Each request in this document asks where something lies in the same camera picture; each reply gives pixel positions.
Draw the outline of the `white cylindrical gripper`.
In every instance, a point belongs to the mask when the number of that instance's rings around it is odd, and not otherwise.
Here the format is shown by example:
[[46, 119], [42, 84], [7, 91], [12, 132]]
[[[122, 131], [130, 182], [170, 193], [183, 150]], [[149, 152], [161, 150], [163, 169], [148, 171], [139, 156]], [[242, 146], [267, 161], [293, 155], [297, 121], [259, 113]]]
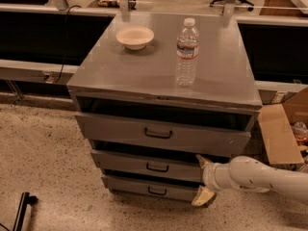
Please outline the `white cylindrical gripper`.
[[208, 206], [217, 196], [215, 192], [231, 189], [231, 181], [228, 164], [211, 163], [208, 158], [195, 155], [199, 165], [203, 169], [203, 182], [205, 186], [198, 188], [197, 194], [192, 200], [194, 207]]

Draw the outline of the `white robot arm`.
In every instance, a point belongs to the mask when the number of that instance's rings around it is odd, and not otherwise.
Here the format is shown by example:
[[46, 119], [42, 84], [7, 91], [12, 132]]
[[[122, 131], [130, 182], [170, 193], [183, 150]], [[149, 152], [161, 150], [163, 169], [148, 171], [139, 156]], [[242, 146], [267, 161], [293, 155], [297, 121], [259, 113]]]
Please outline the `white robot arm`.
[[249, 193], [273, 191], [304, 205], [308, 204], [308, 174], [269, 167], [260, 161], [238, 156], [229, 163], [213, 163], [196, 155], [202, 170], [204, 185], [198, 188], [192, 205], [211, 202], [218, 192], [236, 190]]

